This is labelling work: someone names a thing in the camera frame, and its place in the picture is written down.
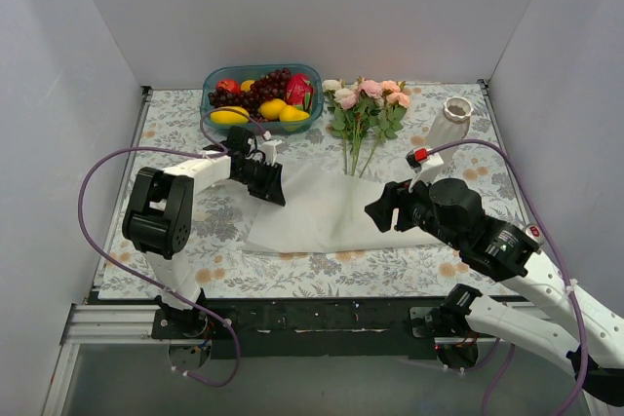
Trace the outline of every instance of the dragon fruit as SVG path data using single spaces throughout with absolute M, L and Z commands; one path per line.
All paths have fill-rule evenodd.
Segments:
M 286 85 L 286 103 L 309 113 L 312 110 L 314 88 L 310 79 L 302 73 L 294 74 Z

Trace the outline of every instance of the clear vase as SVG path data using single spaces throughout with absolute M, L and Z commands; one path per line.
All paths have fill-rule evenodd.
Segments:
M 459 96 L 447 99 L 425 138 L 425 146 L 435 148 L 445 143 L 463 139 L 470 129 L 472 109 L 472 103 L 468 99 Z M 450 163 L 456 150 L 457 147 L 455 146 L 440 152 L 445 165 Z

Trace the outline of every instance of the bouquet of flowers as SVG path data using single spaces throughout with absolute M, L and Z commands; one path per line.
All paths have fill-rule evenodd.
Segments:
M 372 134 L 374 144 L 359 177 L 371 162 L 377 146 L 386 139 L 397 137 L 397 132 L 403 128 L 401 120 L 410 107 L 410 97 L 403 93 L 405 85 L 406 82 L 386 80 L 377 83 L 363 78 L 349 87 L 345 87 L 342 80 L 323 82 L 323 93 L 331 101 L 329 110 L 333 113 L 331 133 L 342 138 L 344 144 L 345 174 L 355 175 L 364 138 Z

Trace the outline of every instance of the bunch of red grapes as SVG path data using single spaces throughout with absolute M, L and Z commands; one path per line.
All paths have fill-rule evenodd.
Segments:
M 291 79 L 291 71 L 288 68 L 277 69 L 268 75 L 262 75 L 259 80 L 253 82 L 248 92 L 231 93 L 228 90 L 217 87 L 214 93 L 208 94 L 208 99 L 213 107 L 240 106 L 250 113 L 253 119 L 261 119 L 258 108 L 264 101 L 284 99 L 286 86 Z

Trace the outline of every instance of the yellow fruit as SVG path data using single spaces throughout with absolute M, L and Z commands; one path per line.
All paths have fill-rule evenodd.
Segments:
M 241 92 L 248 92 L 252 89 L 252 85 L 254 84 L 254 80 L 245 80 L 241 83 Z
M 288 107 L 288 105 L 283 102 L 281 99 L 275 98 L 270 101 L 265 101 L 260 105 L 259 111 L 260 115 L 264 119 L 268 119 L 269 121 L 275 121 L 280 117 L 280 112 L 282 109 Z
M 294 106 L 286 106 L 280 112 L 280 122 L 297 122 L 304 121 L 310 115 L 305 112 L 297 109 Z
M 228 106 L 228 107 L 223 107 L 215 111 L 213 114 L 211 114 L 211 121 L 213 121 L 216 124 L 224 124 L 224 125 L 245 124 L 249 121 L 247 117 L 243 117 L 236 112 L 228 112 L 227 109 L 234 109 L 236 111 L 242 112 L 247 117 L 250 116 L 249 113 L 242 107 Z

